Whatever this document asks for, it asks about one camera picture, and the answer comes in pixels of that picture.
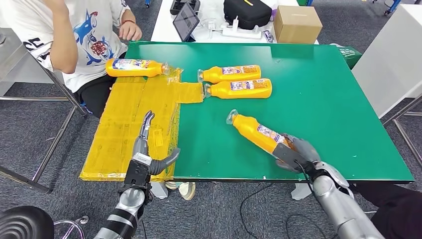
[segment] black stool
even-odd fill
[[[0,214],[0,239],[54,239],[54,226],[67,223],[71,227],[62,239],[66,239],[72,230],[79,231],[81,239],[85,239],[84,231],[78,224],[88,222],[88,216],[75,221],[60,220],[53,222],[44,210],[33,206],[11,208]]]

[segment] black bag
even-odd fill
[[[224,0],[224,18],[230,24],[239,20],[239,27],[252,30],[270,21],[271,8],[261,0]]]

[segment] bottle label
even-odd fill
[[[257,71],[256,66],[234,66],[234,67],[223,67],[223,75],[239,74],[239,73],[255,73]]]
[[[259,89],[259,88],[266,88],[267,86],[268,85],[267,85],[266,80],[263,80],[263,79],[230,82],[230,88],[232,91],[253,90],[253,89]]]
[[[285,139],[284,136],[280,135],[279,133],[276,133],[272,130],[270,130],[269,128],[263,126],[262,124],[260,124],[257,128],[258,132],[260,132],[261,134],[272,138],[276,143],[285,143]]]
[[[146,69],[149,65],[148,60],[115,59],[113,69],[116,70],[140,70]]]

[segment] cardboard box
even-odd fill
[[[312,6],[278,6],[274,32],[278,43],[314,44],[322,24]]]

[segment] black cable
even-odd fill
[[[144,238],[146,239],[146,230],[145,230],[144,221],[141,220],[141,223],[142,223],[142,228],[144,229]]]
[[[270,183],[270,184],[268,184],[267,186],[265,186],[265,187],[261,188],[260,190],[256,191],[255,193],[253,193],[253,194],[251,194],[251,195],[247,196],[245,199],[243,199],[242,203],[240,204],[239,212],[240,212],[240,219],[242,220],[243,228],[245,228],[245,231],[246,231],[249,235],[253,236],[253,238],[255,238],[255,239],[258,239],[258,237],[257,237],[257,236],[255,236],[255,235],[254,235],[251,231],[249,231],[249,230],[248,230],[248,228],[247,228],[247,227],[246,227],[246,225],[245,225],[245,221],[243,220],[243,215],[242,215],[242,207],[243,207],[243,204],[245,203],[245,201],[246,201],[248,198],[252,197],[253,195],[255,195],[255,194],[257,194],[257,193],[261,192],[262,190],[264,190],[264,189],[266,189],[266,188],[269,188],[269,187],[270,187],[270,186],[272,186],[273,184],[274,184],[274,183]]]
[[[287,217],[287,219],[286,219],[286,233],[287,233],[287,238],[288,239],[291,239],[291,237],[290,237],[290,234],[289,234],[289,226],[288,226],[288,223],[289,223],[289,219],[291,218],[291,217],[294,217],[294,216],[296,216],[296,217],[302,217],[302,218],[305,218],[305,219],[307,219],[308,221],[310,221],[316,228],[318,228],[318,231],[322,234],[322,236],[324,237],[324,239],[327,239],[327,237],[325,236],[325,234],[324,234],[324,232],[322,231],[322,229],[320,228],[320,227],[318,227],[318,225],[312,220],[312,219],[310,219],[310,218],[308,218],[307,216],[304,216],[304,215],[302,215],[302,214],[291,214],[290,216],[288,216]]]
[[[312,189],[312,187],[311,187],[311,181],[310,181],[310,179],[308,178],[308,176],[307,176],[307,174],[306,174],[306,172],[305,172],[305,169],[303,168],[303,166],[302,166],[302,165],[301,165],[301,164],[300,164],[297,160],[295,160],[295,163],[297,163],[297,164],[299,165],[299,167],[301,168],[302,173],[303,173],[303,175],[304,175],[304,177],[305,177],[305,179],[306,179],[306,181],[307,181],[307,184],[308,184],[309,190],[310,190],[310,191],[311,191],[311,193],[312,193],[312,196],[315,198],[315,200],[318,202],[318,204],[319,204],[319,206],[321,207],[321,209],[324,211],[324,208],[322,207],[321,203],[318,201],[318,198],[317,198],[317,196],[316,196],[316,194],[315,194],[314,190],[313,190],[313,189]],[[316,228],[318,228],[319,232],[320,232],[320,233],[324,236],[324,238],[325,238],[325,239],[327,238],[327,237],[325,236],[324,232],[322,231],[322,229],[321,229],[320,227],[318,227],[314,221],[312,221],[312,220],[311,220],[311,219],[309,219],[308,217],[303,216],[303,215],[301,215],[301,214],[293,214],[293,215],[290,215],[290,216],[287,218],[287,220],[286,220],[286,231],[287,231],[287,238],[288,238],[288,239],[290,239],[290,237],[289,237],[289,231],[288,231],[288,227],[287,227],[287,222],[288,222],[289,218],[290,218],[291,216],[294,216],[294,215],[296,215],[296,216],[301,216],[301,217],[303,217],[303,218],[308,219],[310,222],[312,222],[312,224],[313,224]],[[330,238],[330,239],[334,239],[334,238],[336,238],[337,236],[338,236],[338,235],[336,234],[336,235],[334,235],[334,236],[333,236],[332,238]]]

